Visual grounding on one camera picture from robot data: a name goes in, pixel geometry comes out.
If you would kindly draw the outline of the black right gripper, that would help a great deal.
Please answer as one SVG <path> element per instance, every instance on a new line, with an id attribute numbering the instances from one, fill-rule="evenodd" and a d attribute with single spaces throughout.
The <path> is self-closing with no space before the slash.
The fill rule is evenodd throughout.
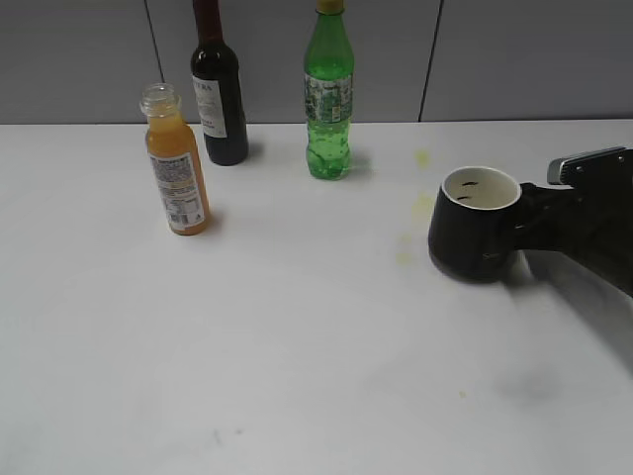
<path id="1" fill-rule="evenodd" d="M 624 166 L 606 178 L 570 187 L 520 185 L 510 249 L 566 253 L 631 295 L 632 158 L 626 156 Z"/>

